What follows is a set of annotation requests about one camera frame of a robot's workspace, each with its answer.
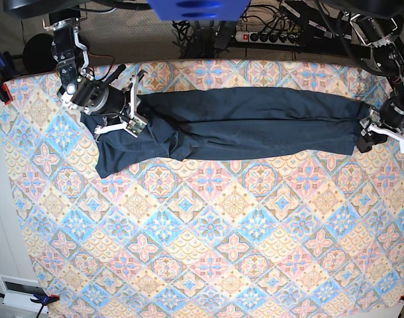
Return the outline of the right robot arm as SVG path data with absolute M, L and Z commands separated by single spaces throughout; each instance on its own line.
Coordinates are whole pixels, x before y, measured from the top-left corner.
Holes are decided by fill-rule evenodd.
M 94 137 L 111 131 L 124 130 L 138 137 L 148 124 L 148 119 L 138 114 L 141 103 L 137 96 L 138 86 L 145 71 L 142 70 L 130 79 L 130 84 L 119 90 L 111 85 L 126 66 L 121 64 L 109 76 L 96 79 L 89 67 L 88 47 L 79 36 L 80 21 L 83 19 L 76 9 L 65 9 L 50 13 L 49 23 L 43 24 L 51 30 L 52 56 L 57 61 L 57 72 L 62 86 L 58 97 L 62 105 L 78 110 L 86 115 L 100 117 L 102 123 L 94 129 Z

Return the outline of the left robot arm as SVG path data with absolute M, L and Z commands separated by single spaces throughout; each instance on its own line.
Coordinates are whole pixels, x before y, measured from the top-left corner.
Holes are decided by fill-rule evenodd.
M 369 108 L 360 121 L 362 127 L 357 148 L 369 152 L 373 146 L 396 140 L 404 154 L 404 44 L 400 39 L 404 24 L 404 1 L 328 1 L 338 9 L 335 21 L 325 14 L 322 1 L 315 1 L 327 28 L 340 40 L 356 66 L 368 73 L 385 77 L 392 92 L 379 108 Z M 361 43 L 370 49 L 370 61 L 357 57 L 344 38 L 350 26 Z

